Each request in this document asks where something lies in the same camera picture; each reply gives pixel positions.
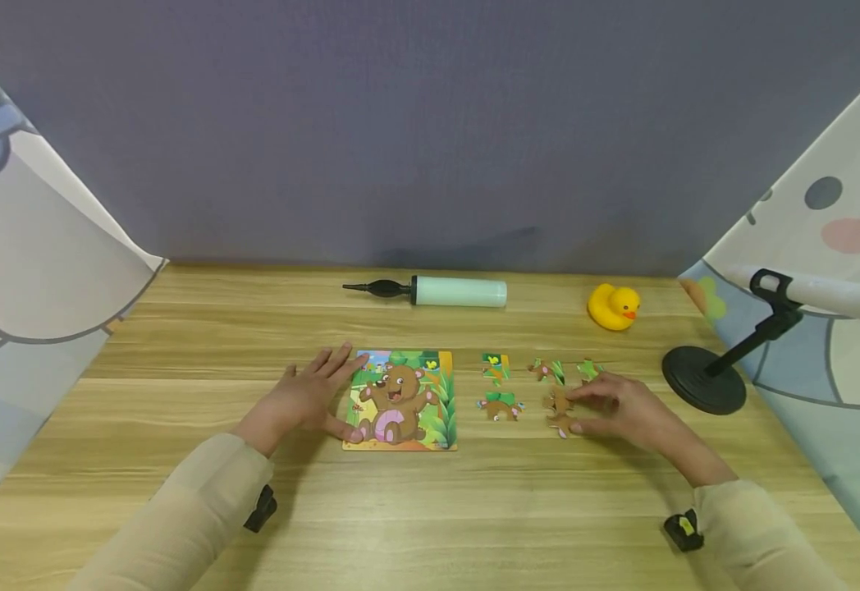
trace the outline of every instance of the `gray circle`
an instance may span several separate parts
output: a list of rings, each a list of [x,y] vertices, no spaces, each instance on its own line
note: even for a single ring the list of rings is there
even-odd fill
[[[804,193],[804,203],[811,209],[827,209],[838,203],[843,183],[836,176],[823,176],[811,183]]]

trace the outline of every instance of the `gray wall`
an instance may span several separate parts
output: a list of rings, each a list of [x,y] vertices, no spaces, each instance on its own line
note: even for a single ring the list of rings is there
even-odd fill
[[[0,85],[174,260],[666,275],[860,92],[860,1],[0,0]]]

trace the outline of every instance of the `microphone stand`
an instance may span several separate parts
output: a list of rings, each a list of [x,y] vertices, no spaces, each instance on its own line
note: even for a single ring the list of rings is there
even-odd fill
[[[777,288],[772,291],[762,287],[765,277],[776,278]],[[752,275],[748,289],[771,305],[771,316],[763,319],[751,335],[724,355],[692,346],[677,347],[667,353],[661,369],[673,392],[711,415],[731,415],[741,409],[745,404],[745,382],[735,371],[735,363],[765,343],[777,340],[804,317],[799,310],[801,304],[785,294],[791,280],[791,277],[767,268],[761,268]]]

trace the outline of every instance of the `hand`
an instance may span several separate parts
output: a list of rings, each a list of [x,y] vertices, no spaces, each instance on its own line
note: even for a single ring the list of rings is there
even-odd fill
[[[574,433],[616,436],[664,456],[696,488],[739,479],[733,469],[643,382],[600,373],[567,393],[602,416],[578,419]]]
[[[361,433],[330,415],[328,405],[351,374],[368,362],[367,355],[348,361],[351,344],[337,353],[322,349],[301,372],[286,368],[279,383],[256,403],[231,433],[242,437],[258,452],[270,456],[281,438],[294,428],[322,429],[339,439],[359,442]]]
[[[619,437],[636,447],[665,455],[678,441],[698,439],[643,382],[602,372],[591,382],[567,393],[568,400],[602,413],[578,419],[574,433]]]

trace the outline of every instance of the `white tube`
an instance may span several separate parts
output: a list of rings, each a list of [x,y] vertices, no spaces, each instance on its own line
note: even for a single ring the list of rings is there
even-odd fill
[[[759,269],[760,267],[735,265],[725,269],[726,273],[723,273],[723,276],[747,291],[748,284]],[[778,273],[783,273],[793,279],[786,292],[787,297],[791,300],[799,301],[805,305],[813,305],[816,309],[828,310],[835,314],[860,319],[860,284],[858,282],[787,273],[776,268],[771,270],[776,270]],[[765,287],[766,290],[777,290],[778,280],[773,277],[764,277],[761,287]]]

